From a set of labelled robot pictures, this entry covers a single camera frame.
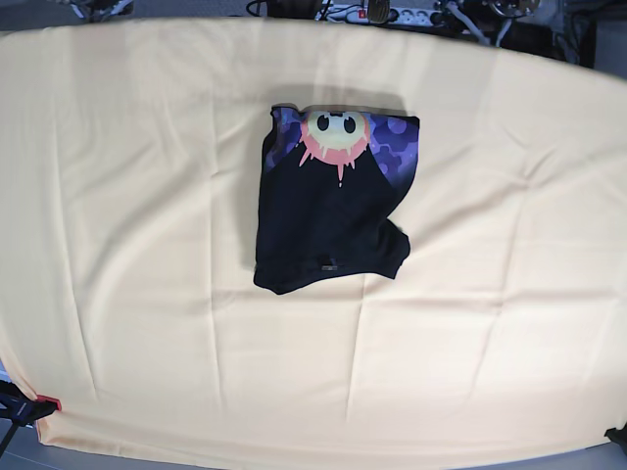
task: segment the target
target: graphic print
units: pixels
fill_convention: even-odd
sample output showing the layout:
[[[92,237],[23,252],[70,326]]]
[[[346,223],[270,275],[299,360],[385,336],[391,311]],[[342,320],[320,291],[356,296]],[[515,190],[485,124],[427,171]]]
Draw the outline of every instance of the graphic print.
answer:
[[[342,186],[344,166],[350,165],[355,169],[355,160],[365,151],[369,141],[370,126],[361,113],[308,113],[301,123],[301,142],[307,149],[300,166],[309,157],[336,165]]]
[[[418,162],[419,121],[416,118],[354,112],[299,113],[289,107],[273,108],[272,118],[276,126],[275,140],[265,156],[264,172],[272,171],[295,149],[305,147],[295,151],[304,152],[297,160],[303,171],[307,170],[307,159],[316,158],[338,166],[341,183],[344,167],[350,165],[359,172],[356,159],[368,155],[368,158],[374,158],[381,173],[399,194],[409,190]],[[335,131],[328,133],[330,127]],[[336,152],[340,153],[341,159],[331,159]]]

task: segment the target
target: black t-shirt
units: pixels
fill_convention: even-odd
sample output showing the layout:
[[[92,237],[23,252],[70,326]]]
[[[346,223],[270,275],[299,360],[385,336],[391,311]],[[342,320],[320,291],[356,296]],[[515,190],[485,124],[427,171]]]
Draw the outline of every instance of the black t-shirt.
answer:
[[[285,294],[350,274],[394,278],[410,242],[387,216],[413,181],[419,120],[285,107],[271,114],[255,284]]]

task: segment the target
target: beige cloth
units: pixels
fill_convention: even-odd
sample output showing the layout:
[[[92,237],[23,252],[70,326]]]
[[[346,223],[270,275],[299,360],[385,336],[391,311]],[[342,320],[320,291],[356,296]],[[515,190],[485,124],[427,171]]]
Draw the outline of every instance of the beige cloth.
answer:
[[[0,357],[44,444],[228,469],[435,469],[627,419],[627,86],[254,20],[0,40]],[[406,110],[397,280],[252,282],[276,103]]]

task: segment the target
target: power strip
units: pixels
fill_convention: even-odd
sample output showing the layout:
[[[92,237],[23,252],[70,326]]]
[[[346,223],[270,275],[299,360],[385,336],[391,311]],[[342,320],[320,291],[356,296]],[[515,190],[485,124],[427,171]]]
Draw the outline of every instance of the power strip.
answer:
[[[442,13],[437,10],[392,7],[390,18],[396,19],[387,22],[387,24],[432,27],[439,25],[441,17]],[[333,23],[371,24],[364,8],[351,8],[351,5],[334,5],[329,11],[327,19]]]

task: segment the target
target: cartoon face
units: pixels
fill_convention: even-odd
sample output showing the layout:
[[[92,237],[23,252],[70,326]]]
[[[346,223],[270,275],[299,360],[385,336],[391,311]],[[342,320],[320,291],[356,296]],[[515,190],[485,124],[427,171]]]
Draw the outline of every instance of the cartoon face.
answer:
[[[337,166],[342,186],[344,166],[355,168],[355,160],[370,141],[368,120],[361,113],[330,113],[314,111],[301,123],[301,142],[307,150],[300,166],[308,157]]]

